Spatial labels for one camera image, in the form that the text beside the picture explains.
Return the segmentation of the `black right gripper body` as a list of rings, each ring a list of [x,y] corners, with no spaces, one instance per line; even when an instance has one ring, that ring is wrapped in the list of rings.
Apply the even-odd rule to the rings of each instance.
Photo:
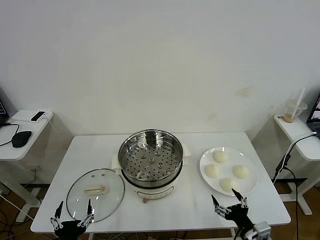
[[[249,208],[240,203],[227,207],[226,219],[235,222],[237,227],[245,232],[253,229],[254,224],[248,217]]]

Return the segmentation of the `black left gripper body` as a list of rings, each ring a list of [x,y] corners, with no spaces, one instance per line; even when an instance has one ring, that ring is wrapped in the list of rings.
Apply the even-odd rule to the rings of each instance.
[[[63,228],[58,228],[54,233],[60,240],[77,240],[80,235],[86,232],[84,226],[78,226],[80,222],[81,220],[63,221],[61,223]]]

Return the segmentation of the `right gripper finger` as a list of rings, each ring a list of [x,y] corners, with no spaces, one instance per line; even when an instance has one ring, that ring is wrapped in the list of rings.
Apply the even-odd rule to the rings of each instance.
[[[231,213],[231,210],[229,208],[224,207],[223,205],[220,205],[217,199],[211,195],[213,205],[214,205],[214,211],[221,217],[225,218],[228,214]]]
[[[243,197],[238,191],[236,191],[235,189],[231,189],[232,192],[234,193],[235,197],[240,201],[241,207],[242,208],[247,208],[247,198]]]

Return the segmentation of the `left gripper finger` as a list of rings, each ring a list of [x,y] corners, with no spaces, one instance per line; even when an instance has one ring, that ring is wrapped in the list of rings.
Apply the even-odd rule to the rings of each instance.
[[[88,228],[93,222],[94,222],[94,213],[93,213],[93,208],[91,204],[91,200],[88,200],[88,205],[87,205],[87,212],[86,216],[83,220],[81,220],[77,226],[82,227],[82,228]]]
[[[60,221],[60,217],[62,214],[64,202],[61,201],[58,208],[55,210],[54,216],[50,218],[50,222],[55,230],[59,230],[63,228],[63,225]]]

